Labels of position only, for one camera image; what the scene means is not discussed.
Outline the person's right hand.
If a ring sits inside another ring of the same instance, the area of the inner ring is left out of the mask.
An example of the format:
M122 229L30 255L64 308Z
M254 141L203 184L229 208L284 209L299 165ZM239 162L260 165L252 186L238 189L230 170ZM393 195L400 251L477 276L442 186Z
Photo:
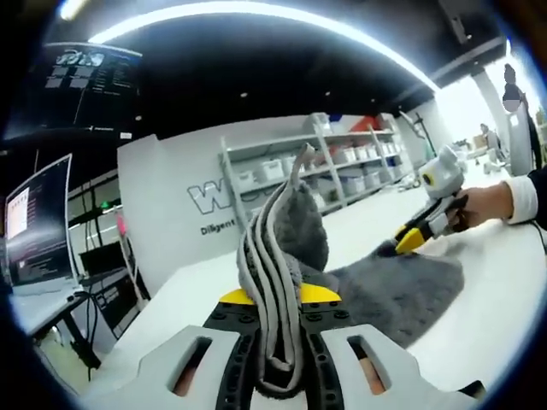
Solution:
M456 231L465 231L488 220L508 220L513 216L513 197L505 182L488 187L461 190L456 197L467 198L464 208L451 213L452 227L464 225L462 229L456 229Z

